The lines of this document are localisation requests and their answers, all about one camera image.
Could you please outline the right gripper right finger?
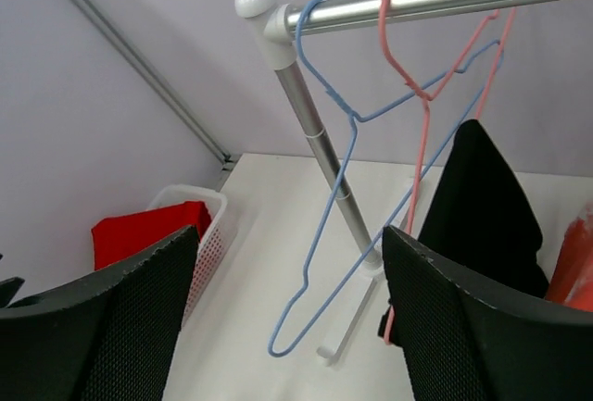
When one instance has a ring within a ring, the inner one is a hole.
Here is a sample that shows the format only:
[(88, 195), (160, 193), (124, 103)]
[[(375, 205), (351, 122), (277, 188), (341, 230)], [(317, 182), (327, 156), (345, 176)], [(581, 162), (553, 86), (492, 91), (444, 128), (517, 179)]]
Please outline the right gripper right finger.
[(589, 400), (592, 315), (383, 231), (397, 338), (417, 400)]

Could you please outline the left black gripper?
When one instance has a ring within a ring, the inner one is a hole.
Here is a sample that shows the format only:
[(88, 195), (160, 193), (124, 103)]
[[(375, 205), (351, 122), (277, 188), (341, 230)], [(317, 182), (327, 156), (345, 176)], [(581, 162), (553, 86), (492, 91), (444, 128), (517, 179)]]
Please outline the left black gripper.
[(0, 281), (0, 308), (7, 307), (25, 280), (20, 277), (11, 277)]

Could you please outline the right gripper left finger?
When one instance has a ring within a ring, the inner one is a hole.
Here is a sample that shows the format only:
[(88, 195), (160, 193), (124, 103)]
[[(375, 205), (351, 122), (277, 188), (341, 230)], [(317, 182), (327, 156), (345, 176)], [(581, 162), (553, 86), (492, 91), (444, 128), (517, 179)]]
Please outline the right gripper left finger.
[(198, 249), (186, 226), (1, 308), (4, 400), (160, 400)]

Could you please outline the red trousers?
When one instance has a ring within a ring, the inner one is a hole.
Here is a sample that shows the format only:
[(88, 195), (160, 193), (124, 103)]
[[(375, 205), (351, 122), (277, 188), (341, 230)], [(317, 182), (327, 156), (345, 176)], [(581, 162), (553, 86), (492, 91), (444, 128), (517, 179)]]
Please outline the red trousers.
[(211, 222), (202, 201), (103, 219), (91, 229), (95, 270), (133, 256), (185, 226), (195, 226), (201, 239)]

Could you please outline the black trousers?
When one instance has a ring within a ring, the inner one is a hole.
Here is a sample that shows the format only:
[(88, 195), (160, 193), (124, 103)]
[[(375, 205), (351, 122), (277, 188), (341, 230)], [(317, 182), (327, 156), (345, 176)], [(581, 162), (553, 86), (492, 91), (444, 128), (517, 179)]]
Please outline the black trousers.
[(543, 297), (543, 234), (510, 165), (477, 119), (457, 129), (418, 235), (439, 255), (514, 290)]

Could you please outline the blue wire hanger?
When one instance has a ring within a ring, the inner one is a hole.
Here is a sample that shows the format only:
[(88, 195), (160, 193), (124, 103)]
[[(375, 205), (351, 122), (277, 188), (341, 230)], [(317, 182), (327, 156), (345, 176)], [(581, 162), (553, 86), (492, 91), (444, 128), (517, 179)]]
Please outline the blue wire hanger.
[(362, 262), (365, 259), (369, 259), (371, 254), (375, 252), (375, 245), (378, 242), (379, 238), (374, 237), (370, 241), (365, 241), (363, 243), (363, 250), (361, 253), (360, 258), (357, 262), (352, 266), (352, 268), (348, 271), (348, 273), (344, 276), (342, 281), (337, 284), (333, 292), (328, 296), (328, 298), (323, 302), (321, 307), (317, 310), (317, 312), (313, 315), (311, 320), (306, 324), (303, 330), (296, 336), (295, 340), (283, 351), (276, 351), (274, 349), (274, 344), (277, 339), (280, 330), (284, 326), (286, 318), (288, 317), (290, 311), (296, 304), (296, 302), (305, 294), (305, 292), (309, 288), (309, 268), (316, 253), (319, 241), (321, 240), (323, 231), (326, 226), (326, 222), (329, 218), (331, 209), (334, 205), (334, 201), (336, 200), (338, 194), (341, 192), (341, 187), (347, 184), (346, 180), (346, 169), (351, 159), (352, 152), (354, 150), (355, 144), (358, 138), (358, 125), (360, 123), (365, 123), (367, 121), (371, 121), (373, 119), (377, 119), (387, 112), (391, 111), (395, 107), (405, 103), (409, 99), (414, 96), (419, 96), (423, 100), (423, 107), (424, 107), (424, 121), (423, 121), (423, 129), (422, 129), (422, 137), (421, 137), (421, 145), (419, 156), (416, 162), (416, 170), (413, 176), (413, 183), (410, 186), (409, 190), (406, 194), (404, 194), (396, 207), (393, 211), (391, 216), (388, 218), (389, 221), (393, 221), (396, 216), (402, 213), (403, 209), (407, 209), (408, 213), (408, 225), (407, 229), (410, 230), (413, 225), (413, 219), (415, 217), (415, 207), (420, 195), (420, 185), (422, 184), (422, 179), (428, 170), (434, 165), (435, 161), (444, 151), (445, 147), (448, 145), (449, 141), (453, 138), (453, 135), (460, 127), (460, 124), (456, 124), (453, 128), (451, 128), (448, 136), (444, 139), (442, 144), (437, 148), (433, 156), (427, 163), (424, 163), (424, 154), (425, 154), (425, 147), (428, 138), (428, 131), (429, 131), (429, 124), (430, 124), (430, 107), (429, 102), (432, 101), (435, 97), (437, 97), (442, 89), (444, 89), (445, 85), (448, 83), (450, 78), (455, 74), (462, 74), (464, 73), (467, 68), (471, 66), (474, 59), (484, 53), (488, 48), (496, 45), (499, 47), (498, 54), (496, 60), (493, 62), (493, 70), (498, 71), (500, 65), (502, 64), (504, 58), (504, 49), (501, 48), (502, 42), (500, 40), (494, 40), (484, 46), (482, 49), (476, 51), (471, 56), (468, 56), (467, 53), (472, 48), (473, 44), (477, 40), (477, 38), (482, 33), (484, 27), (488, 24), (488, 22), (495, 20), (498, 18), (499, 11), (495, 10), (490, 15), (484, 17), (478, 27), (476, 28), (473, 36), (466, 44), (465, 48), (461, 52), (458, 57), (458, 60), (455, 64), (449, 69), (449, 71), (442, 73), (441, 75), (435, 77), (434, 79), (427, 82), (424, 86), (418, 86), (416, 83), (412, 83), (410, 85), (410, 92), (398, 100), (393, 102), (390, 105), (387, 105), (378, 111), (363, 117), (357, 111), (355, 111), (347, 102), (341, 97), (341, 95), (337, 92), (337, 90), (327, 81), (325, 78), (320, 74), (318, 70), (309, 62), (307, 59), (303, 47), (302, 47), (302, 28), (305, 24), (309, 21), (309, 16), (314, 8), (318, 5), (326, 2), (328, 0), (310, 0), (304, 6), (303, 12), (301, 13), (301, 17), (297, 21), (296, 25), (296, 51), (297, 54), (302, 62), (304, 62), (305, 67), (308, 69), (310, 73), (314, 75), (314, 77), (319, 81), (319, 83), (324, 86), (325, 92), (333, 99), (333, 101), (338, 105), (338, 107), (346, 114), (349, 125), (350, 125), (350, 142), (346, 151), (346, 156), (343, 161), (338, 163), (338, 170), (337, 175), (335, 178), (330, 180), (330, 184), (332, 186), (332, 191), (330, 196), (327, 200), (325, 209), (322, 213), (322, 218), (317, 228), (317, 231), (313, 237), (311, 247), (309, 248), (309, 252), (305, 258), (303, 269), (302, 269), (302, 286), (301, 288), (295, 293), (295, 295), (287, 302), (282, 315), (280, 316), (279, 320), (277, 321), (274, 330), (271, 334), (269, 343), (268, 343), (268, 353), (271, 357), (280, 358), (289, 355), (301, 342), (301, 340), (305, 337), (305, 335), (309, 332), (311, 327), (316, 323), (322, 313), (330, 306), (330, 304), (334, 301), (337, 295), (342, 291), (344, 286), (346, 286), (347, 282), (355, 275), (358, 268), (362, 265)]

